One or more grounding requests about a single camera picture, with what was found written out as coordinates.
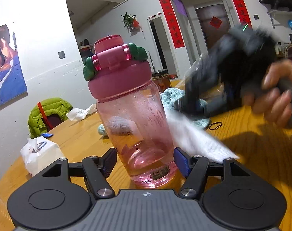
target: tissue box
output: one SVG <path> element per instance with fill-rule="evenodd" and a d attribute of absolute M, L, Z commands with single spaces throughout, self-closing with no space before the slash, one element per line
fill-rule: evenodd
<path fill-rule="evenodd" d="M 42 136 L 28 139 L 28 143 L 21 149 L 21 156 L 32 177 L 55 160 L 64 157 L 56 143 Z"/>

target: bottle label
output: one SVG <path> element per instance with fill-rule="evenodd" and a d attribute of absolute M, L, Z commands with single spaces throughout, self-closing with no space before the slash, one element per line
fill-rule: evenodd
<path fill-rule="evenodd" d="M 150 172 L 150 174 L 153 180 L 157 180 L 157 179 L 162 178 L 165 175 L 168 175 L 170 172 L 171 171 L 169 169 L 169 166 L 165 166 L 163 168 Z"/>

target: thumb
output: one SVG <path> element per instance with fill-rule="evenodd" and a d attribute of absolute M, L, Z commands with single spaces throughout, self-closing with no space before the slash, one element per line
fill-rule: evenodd
<path fill-rule="evenodd" d="M 288 78 L 292 82 L 292 61 L 289 59 L 271 64 L 263 80 L 262 89 L 275 87 L 281 78 Z"/>

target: transparent bottle body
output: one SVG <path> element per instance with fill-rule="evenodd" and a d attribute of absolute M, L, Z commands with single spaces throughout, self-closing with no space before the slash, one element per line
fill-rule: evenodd
<path fill-rule="evenodd" d="M 105 130 L 132 181 L 158 187 L 176 172 L 173 141 L 154 82 L 97 102 Z"/>

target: wall shelf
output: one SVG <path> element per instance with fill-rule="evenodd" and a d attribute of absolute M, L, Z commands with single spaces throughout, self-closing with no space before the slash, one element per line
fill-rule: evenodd
<path fill-rule="evenodd" d="M 292 11 L 285 11 L 285 10 L 271 9 L 267 14 L 268 14 L 268 15 L 270 16 L 270 18 L 271 18 L 272 27 L 275 28 L 275 25 L 274 25 L 275 15 L 286 15 L 286 16 L 292 16 Z"/>

